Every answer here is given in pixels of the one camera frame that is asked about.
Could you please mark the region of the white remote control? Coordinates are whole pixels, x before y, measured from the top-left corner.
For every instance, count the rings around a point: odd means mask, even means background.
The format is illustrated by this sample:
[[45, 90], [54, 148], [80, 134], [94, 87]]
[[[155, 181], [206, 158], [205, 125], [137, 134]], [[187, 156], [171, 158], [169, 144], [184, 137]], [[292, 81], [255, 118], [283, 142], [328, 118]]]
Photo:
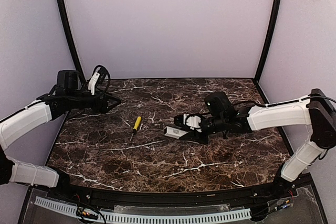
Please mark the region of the white remote control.
[[169, 127], [169, 126], [165, 127], [164, 129], [164, 136], [175, 138], [175, 139], [180, 139], [182, 136], [184, 136], [187, 133], [188, 133], [187, 131], [183, 131], [183, 130], [176, 129], [176, 128]]

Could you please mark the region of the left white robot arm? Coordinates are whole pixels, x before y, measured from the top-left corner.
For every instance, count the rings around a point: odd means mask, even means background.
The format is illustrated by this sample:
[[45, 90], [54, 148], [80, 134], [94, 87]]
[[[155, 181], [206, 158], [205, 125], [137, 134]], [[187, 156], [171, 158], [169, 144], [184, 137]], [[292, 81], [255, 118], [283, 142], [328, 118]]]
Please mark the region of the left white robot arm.
[[100, 89], [104, 80], [110, 80], [108, 70], [97, 65], [91, 78], [79, 85], [79, 72], [60, 70], [52, 89], [29, 105], [1, 120], [1, 184], [20, 183], [55, 188], [60, 173], [47, 166], [18, 161], [5, 154], [16, 140], [33, 129], [59, 118], [73, 109], [91, 109], [105, 114], [121, 103], [108, 92], [109, 86]]

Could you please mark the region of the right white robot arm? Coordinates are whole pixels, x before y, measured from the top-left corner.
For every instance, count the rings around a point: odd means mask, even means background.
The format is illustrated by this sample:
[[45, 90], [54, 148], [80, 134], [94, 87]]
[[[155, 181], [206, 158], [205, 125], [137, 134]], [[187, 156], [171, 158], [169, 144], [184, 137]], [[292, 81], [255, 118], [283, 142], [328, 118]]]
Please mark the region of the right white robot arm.
[[180, 114], [174, 117], [174, 127], [167, 126], [164, 136], [178, 140], [208, 143], [211, 134], [251, 133], [266, 128], [309, 125], [312, 134], [289, 160], [278, 169], [270, 195], [283, 196], [299, 175], [321, 154], [335, 147], [334, 100], [320, 89], [295, 100], [273, 104], [245, 101], [236, 109], [224, 92], [209, 94], [204, 102], [208, 113]]

